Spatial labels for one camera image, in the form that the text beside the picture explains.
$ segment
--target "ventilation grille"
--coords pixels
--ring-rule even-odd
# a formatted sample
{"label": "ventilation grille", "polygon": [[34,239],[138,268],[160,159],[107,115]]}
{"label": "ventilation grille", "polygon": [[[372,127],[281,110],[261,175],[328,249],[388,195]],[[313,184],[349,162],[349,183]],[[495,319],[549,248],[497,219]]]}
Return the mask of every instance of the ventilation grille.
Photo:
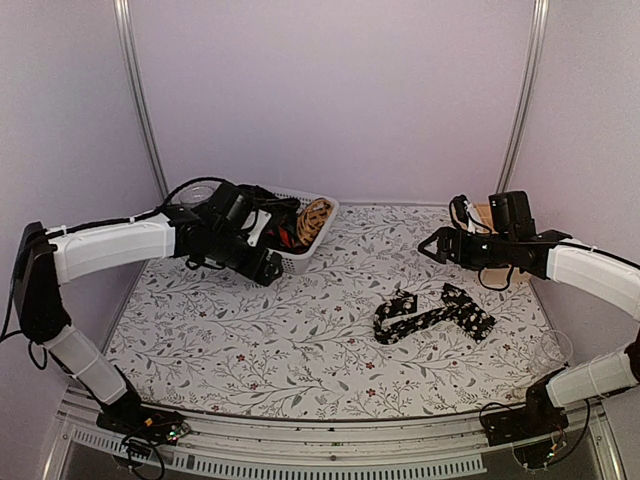
{"label": "ventilation grille", "polygon": [[[126,456],[126,450],[116,435],[76,426],[73,440],[111,455]],[[135,455],[134,458],[145,460]],[[218,460],[197,453],[176,452],[173,461],[166,461],[166,465],[172,470],[224,480],[421,480],[460,478],[487,471],[480,455],[424,464],[340,468],[259,465]]]}

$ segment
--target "black floral cloth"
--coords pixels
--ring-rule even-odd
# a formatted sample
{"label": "black floral cloth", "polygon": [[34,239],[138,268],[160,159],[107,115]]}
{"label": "black floral cloth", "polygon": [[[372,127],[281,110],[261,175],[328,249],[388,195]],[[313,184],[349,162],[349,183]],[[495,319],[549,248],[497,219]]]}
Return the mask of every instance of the black floral cloth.
{"label": "black floral cloth", "polygon": [[476,343],[484,340],[493,329],[495,318],[482,310],[461,288],[445,283],[441,299],[444,307],[412,315],[418,311],[417,295],[396,290],[392,299],[376,309],[373,318],[375,339],[384,345],[391,345],[444,320],[455,322]]}

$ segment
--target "clear plastic cup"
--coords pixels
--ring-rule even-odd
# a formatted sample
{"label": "clear plastic cup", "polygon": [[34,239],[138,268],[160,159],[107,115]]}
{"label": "clear plastic cup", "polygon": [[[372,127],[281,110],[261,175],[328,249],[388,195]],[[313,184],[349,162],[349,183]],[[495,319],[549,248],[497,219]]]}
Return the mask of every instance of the clear plastic cup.
{"label": "clear plastic cup", "polygon": [[178,195],[178,201],[187,208],[197,207],[213,195],[213,188],[207,185],[194,185],[186,188]]}
{"label": "clear plastic cup", "polygon": [[529,369],[536,378],[562,368],[573,356],[571,340],[558,330],[544,332],[532,350]]}

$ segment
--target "white wall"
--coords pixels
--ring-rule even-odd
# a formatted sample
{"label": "white wall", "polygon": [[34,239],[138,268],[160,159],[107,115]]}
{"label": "white wall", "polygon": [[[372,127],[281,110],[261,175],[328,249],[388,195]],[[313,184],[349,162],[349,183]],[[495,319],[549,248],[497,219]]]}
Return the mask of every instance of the white wall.
{"label": "white wall", "polygon": [[[640,4],[551,2],[542,63],[512,188],[539,229],[555,228],[640,260]],[[576,360],[635,338],[638,324],[570,287],[538,282]],[[630,479],[640,478],[640,392],[606,410]]]}
{"label": "white wall", "polygon": [[530,0],[131,2],[169,183],[219,175],[340,200],[486,196]]}
{"label": "white wall", "polygon": [[[158,199],[112,2],[0,2],[0,59],[0,292],[7,292],[26,223],[73,225],[133,214]],[[103,340],[133,271],[64,288],[67,309],[94,341]],[[0,478],[33,480],[64,381],[55,365],[46,372],[31,365],[22,337],[0,346],[0,365]]]}

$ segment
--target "floral tablecloth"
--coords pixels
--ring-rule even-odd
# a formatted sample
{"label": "floral tablecloth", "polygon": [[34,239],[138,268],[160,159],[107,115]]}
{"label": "floral tablecloth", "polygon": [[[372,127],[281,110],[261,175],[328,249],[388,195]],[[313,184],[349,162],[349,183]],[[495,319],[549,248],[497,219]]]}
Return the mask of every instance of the floral tablecloth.
{"label": "floral tablecloth", "polygon": [[[270,287],[152,261],[108,356],[145,399],[209,412],[371,419],[513,403],[546,320],[528,284],[488,291],[473,272],[418,254],[448,222],[441,207],[342,207],[308,272]],[[452,322],[394,345],[374,340],[372,314],[395,289],[417,293],[424,310],[441,306],[445,282],[496,318],[485,341]]]}

